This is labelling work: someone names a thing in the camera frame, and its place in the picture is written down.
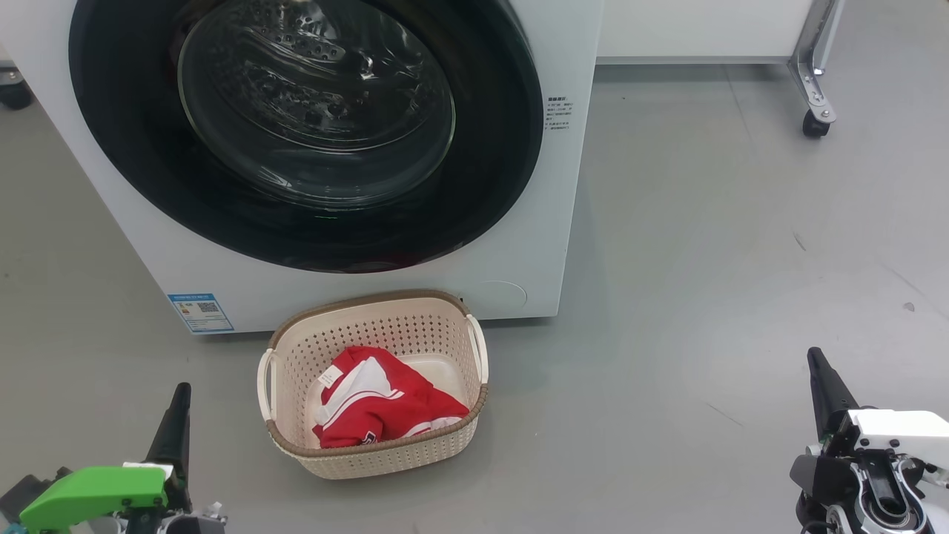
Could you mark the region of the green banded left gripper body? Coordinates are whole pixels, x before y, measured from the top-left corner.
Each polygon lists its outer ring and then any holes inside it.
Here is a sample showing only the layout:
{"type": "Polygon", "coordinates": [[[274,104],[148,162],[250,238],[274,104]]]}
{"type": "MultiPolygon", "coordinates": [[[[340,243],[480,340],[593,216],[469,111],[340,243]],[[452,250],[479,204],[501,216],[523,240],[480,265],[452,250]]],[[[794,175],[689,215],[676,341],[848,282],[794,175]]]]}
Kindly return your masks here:
{"type": "Polygon", "coordinates": [[[20,514],[28,532],[69,532],[74,525],[125,517],[128,532],[156,532],[166,511],[171,469],[159,464],[85,467],[51,484],[20,514]]]}

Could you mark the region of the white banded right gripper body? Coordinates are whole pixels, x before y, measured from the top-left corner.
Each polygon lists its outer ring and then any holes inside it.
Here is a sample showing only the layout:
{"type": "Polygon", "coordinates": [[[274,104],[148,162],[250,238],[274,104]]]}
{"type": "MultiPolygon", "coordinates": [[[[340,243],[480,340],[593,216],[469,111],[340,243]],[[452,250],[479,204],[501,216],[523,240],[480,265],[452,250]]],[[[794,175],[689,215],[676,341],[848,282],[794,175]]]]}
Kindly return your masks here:
{"type": "Polygon", "coordinates": [[[947,487],[948,425],[927,410],[857,409],[817,452],[794,460],[790,480],[823,506],[909,513],[919,482],[947,487]]]}

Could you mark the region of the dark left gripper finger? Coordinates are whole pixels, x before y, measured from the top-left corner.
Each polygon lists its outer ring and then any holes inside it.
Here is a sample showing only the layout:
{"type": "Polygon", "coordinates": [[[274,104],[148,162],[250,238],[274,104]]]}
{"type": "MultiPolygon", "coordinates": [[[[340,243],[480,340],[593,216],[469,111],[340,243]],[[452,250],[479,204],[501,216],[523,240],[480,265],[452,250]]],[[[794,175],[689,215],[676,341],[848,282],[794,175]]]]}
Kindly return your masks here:
{"type": "Polygon", "coordinates": [[[193,511],[189,493],[191,401],[192,385],[179,383],[145,457],[146,463],[171,468],[164,482],[166,503],[156,506],[162,512],[193,511]]]}

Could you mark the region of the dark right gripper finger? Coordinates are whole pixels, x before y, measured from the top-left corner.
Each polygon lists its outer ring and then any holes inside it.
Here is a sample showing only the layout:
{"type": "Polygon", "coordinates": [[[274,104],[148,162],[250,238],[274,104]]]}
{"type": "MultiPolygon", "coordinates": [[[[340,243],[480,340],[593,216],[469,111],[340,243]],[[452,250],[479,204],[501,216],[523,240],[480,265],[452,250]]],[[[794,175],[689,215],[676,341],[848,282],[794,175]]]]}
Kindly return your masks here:
{"type": "Polygon", "coordinates": [[[839,373],[831,367],[826,355],[819,347],[807,351],[810,373],[811,403],[816,417],[818,441],[826,443],[838,429],[850,410],[860,409],[850,389],[845,386],[839,373]]]}

